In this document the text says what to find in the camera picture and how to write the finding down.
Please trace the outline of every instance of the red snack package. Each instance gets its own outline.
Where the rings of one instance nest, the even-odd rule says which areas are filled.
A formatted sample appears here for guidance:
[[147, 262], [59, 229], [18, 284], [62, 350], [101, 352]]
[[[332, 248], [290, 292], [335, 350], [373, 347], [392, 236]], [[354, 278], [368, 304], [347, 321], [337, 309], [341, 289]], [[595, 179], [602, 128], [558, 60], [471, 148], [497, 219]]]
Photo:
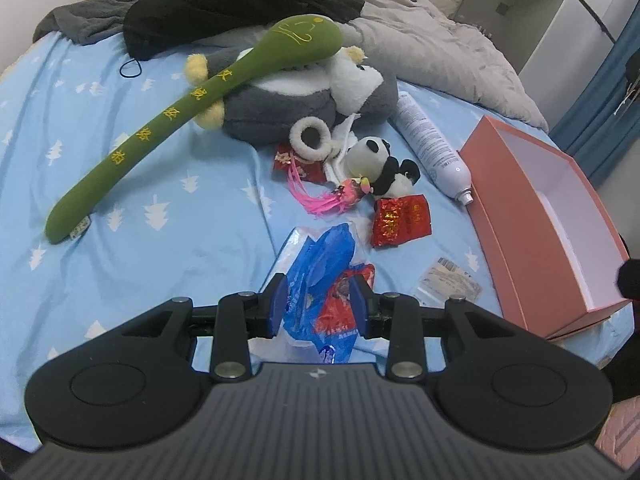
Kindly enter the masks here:
[[431, 234], [431, 215], [424, 195], [380, 198], [376, 202], [371, 245], [398, 246]]
[[356, 321], [353, 319], [349, 302], [349, 278], [355, 274], [362, 274], [369, 286], [373, 287], [375, 273], [375, 267], [371, 264], [345, 270], [329, 289], [314, 323], [314, 332], [331, 336], [355, 330]]
[[278, 145], [273, 161], [273, 169], [277, 171], [289, 171], [292, 156], [295, 156], [296, 158], [296, 167], [298, 168], [300, 180], [313, 182], [314, 184], [326, 183], [322, 163], [305, 160], [304, 158], [295, 155], [288, 142], [281, 142]]

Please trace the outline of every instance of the pink box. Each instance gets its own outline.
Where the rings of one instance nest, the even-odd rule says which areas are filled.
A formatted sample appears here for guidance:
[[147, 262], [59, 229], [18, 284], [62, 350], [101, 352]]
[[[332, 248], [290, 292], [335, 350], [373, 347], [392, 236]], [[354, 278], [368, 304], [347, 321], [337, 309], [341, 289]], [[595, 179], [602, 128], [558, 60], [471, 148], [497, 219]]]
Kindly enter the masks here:
[[570, 156], [488, 116], [460, 155], [474, 182], [467, 210], [505, 319], [553, 339], [629, 303], [616, 288], [624, 245]]

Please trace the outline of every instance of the white tag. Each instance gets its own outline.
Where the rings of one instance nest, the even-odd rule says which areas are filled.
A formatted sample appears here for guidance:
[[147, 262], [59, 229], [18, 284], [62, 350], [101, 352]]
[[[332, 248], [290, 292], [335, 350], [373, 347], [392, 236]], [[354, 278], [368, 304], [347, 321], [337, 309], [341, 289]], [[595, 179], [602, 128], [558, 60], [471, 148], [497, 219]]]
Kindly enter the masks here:
[[433, 306], [434, 300], [444, 304], [453, 294], [461, 294], [472, 303], [482, 293], [471, 275], [446, 258], [440, 258], [423, 274], [415, 289], [415, 297], [423, 306]]
[[76, 238], [78, 238], [80, 235], [82, 235], [82, 233], [84, 233], [89, 226], [91, 225], [91, 219], [88, 216], [85, 216], [80, 223], [73, 228], [73, 230], [69, 233], [69, 238], [71, 238], [72, 240], [75, 240]]

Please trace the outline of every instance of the green plush toy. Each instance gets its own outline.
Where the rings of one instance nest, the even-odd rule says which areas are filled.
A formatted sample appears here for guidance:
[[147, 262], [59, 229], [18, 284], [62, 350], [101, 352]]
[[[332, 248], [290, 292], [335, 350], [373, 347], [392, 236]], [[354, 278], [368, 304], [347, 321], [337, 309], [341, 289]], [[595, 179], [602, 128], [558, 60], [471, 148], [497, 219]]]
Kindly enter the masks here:
[[88, 224], [86, 216], [121, 178], [163, 140], [233, 88], [277, 70], [320, 61], [341, 46], [340, 30], [327, 18], [305, 14], [276, 23], [250, 53], [151, 119], [63, 196], [47, 218], [47, 239], [56, 244]]

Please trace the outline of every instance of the plush ring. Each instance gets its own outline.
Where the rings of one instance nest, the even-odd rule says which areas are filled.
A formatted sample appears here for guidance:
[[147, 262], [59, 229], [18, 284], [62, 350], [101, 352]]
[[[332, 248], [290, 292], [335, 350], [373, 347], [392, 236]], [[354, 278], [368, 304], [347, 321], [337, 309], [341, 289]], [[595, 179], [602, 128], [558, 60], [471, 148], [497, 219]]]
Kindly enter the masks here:
[[[303, 139], [302, 133], [312, 128], [318, 132], [318, 146], [312, 148]], [[289, 131], [289, 143], [301, 158], [305, 160], [326, 160], [332, 151], [331, 131], [326, 123], [317, 117], [303, 117], [297, 120]]]

